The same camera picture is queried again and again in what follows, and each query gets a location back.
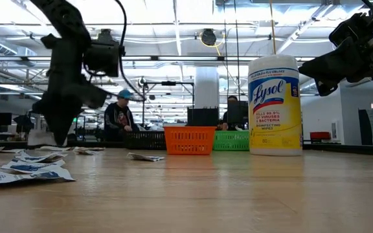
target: lysol disinfecting wipes container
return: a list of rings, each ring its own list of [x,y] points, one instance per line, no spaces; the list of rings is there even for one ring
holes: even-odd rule
[[[249,64],[250,152],[302,155],[299,70],[292,56],[274,55]]]

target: table surface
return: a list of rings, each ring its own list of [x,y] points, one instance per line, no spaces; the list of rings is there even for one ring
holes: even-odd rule
[[[373,156],[128,152],[67,156],[76,182],[0,186],[0,232],[373,232]]]

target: man in blue cap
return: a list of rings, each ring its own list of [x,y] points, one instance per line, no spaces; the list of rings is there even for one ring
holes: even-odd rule
[[[117,102],[109,104],[104,111],[104,133],[107,141],[122,141],[126,132],[138,131],[128,104],[132,94],[123,89],[117,95]]]

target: dark hoodie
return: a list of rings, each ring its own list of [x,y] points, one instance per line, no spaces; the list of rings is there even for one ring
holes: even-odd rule
[[[109,104],[104,111],[104,134],[107,141],[123,141],[125,126],[130,126],[132,131],[138,131],[133,121],[132,112],[129,107],[120,107],[116,103]]]

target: blue cap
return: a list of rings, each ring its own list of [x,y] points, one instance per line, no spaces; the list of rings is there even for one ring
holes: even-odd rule
[[[123,89],[119,92],[117,96],[119,98],[130,99],[132,97],[132,93],[130,93],[130,91],[127,89]]]

